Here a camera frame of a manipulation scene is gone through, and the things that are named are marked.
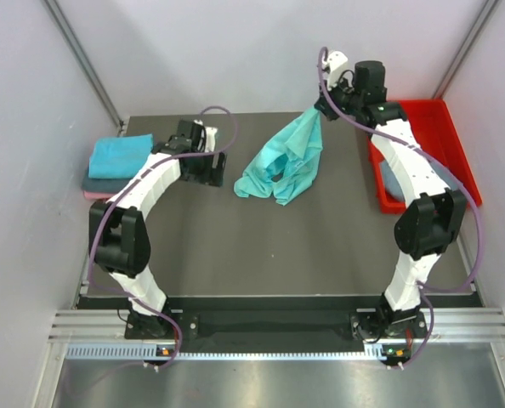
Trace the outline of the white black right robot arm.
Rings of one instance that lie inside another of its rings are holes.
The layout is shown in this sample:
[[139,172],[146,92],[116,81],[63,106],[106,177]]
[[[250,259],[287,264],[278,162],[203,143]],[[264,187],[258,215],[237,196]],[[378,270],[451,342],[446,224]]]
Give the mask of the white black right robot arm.
[[347,62],[341,52],[321,51],[320,97],[315,108],[330,121],[350,117],[358,128],[369,133],[372,145],[395,176],[406,206],[394,226],[400,253],[393,278],[375,314],[355,324],[358,336],[378,341],[397,336],[415,323],[420,287],[456,240],[467,199],[422,156],[405,109],[401,103],[387,99],[383,63],[361,61],[347,78]]

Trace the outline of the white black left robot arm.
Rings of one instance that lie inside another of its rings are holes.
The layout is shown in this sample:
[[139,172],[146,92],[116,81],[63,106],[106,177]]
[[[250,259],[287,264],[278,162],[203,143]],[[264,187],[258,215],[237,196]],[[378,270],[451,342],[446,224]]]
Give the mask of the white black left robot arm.
[[219,187],[226,154],[216,150],[218,129],[182,120],[175,134],[154,144],[126,186],[89,210],[89,257],[126,293],[126,338],[159,339],[176,331],[167,295],[150,271],[151,245],[145,221],[173,183]]

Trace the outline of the turquoise t-shirt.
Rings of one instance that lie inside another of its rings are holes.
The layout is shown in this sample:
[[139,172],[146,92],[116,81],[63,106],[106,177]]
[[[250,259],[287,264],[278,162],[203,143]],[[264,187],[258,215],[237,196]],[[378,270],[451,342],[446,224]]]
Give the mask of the turquoise t-shirt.
[[285,206],[311,187],[322,151],[321,113],[310,107],[265,143],[236,180],[234,192],[240,198],[274,197]]

